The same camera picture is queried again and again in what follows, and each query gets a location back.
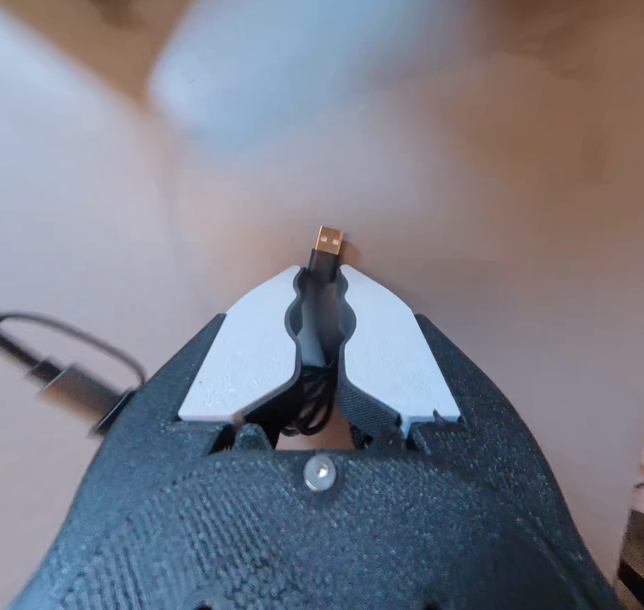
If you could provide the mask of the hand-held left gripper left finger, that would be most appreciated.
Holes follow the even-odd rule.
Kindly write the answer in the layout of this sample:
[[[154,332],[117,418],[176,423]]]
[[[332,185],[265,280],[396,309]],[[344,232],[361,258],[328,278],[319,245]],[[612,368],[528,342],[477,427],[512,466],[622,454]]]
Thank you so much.
[[[293,382],[298,344],[287,315],[300,296],[301,271],[285,269],[225,313],[178,410],[180,420],[242,423]]]

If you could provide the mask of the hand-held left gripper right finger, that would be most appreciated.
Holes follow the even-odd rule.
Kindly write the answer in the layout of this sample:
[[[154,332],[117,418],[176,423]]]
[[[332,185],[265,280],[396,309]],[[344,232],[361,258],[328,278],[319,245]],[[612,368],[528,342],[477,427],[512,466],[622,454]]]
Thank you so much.
[[[338,404],[375,438],[387,426],[456,422],[461,411],[407,304],[357,269],[338,269]]]

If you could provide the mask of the grey usb plug adapter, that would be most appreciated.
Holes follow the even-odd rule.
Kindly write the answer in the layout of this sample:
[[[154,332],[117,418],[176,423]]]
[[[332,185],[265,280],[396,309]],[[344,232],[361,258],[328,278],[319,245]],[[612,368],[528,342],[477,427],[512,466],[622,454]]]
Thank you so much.
[[[11,320],[37,324],[80,341],[123,364],[137,377],[136,387],[119,393],[115,387],[107,385],[89,370],[70,364],[65,366],[66,371],[61,380],[64,384],[60,385],[60,391],[56,393],[41,391],[44,400],[95,422],[92,429],[95,435],[104,436],[107,433],[125,405],[148,380],[145,368],[133,356],[73,324],[34,312],[22,310],[1,312],[1,323]]]

